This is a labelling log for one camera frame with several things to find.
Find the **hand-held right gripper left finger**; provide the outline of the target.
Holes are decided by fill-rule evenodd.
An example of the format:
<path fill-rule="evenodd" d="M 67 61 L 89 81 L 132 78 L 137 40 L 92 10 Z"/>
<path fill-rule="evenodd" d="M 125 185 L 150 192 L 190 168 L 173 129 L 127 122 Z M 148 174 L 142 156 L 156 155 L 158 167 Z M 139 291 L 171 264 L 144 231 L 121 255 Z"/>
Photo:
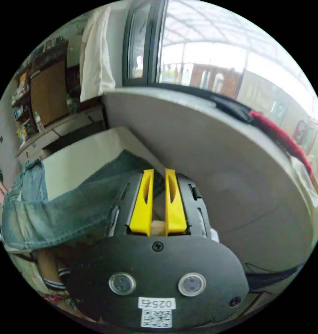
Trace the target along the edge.
<path fill-rule="evenodd" d="M 149 236 L 153 209 L 154 169 L 143 171 L 129 228 L 132 233 Z"/>

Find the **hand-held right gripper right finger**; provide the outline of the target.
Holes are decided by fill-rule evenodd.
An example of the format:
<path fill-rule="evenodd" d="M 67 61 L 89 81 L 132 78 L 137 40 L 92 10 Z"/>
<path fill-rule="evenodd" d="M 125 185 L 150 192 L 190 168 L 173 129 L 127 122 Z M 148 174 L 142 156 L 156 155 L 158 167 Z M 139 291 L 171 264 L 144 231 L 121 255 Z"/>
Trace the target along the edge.
<path fill-rule="evenodd" d="M 187 230 L 183 201 L 175 170 L 165 169 L 165 235 Z"/>

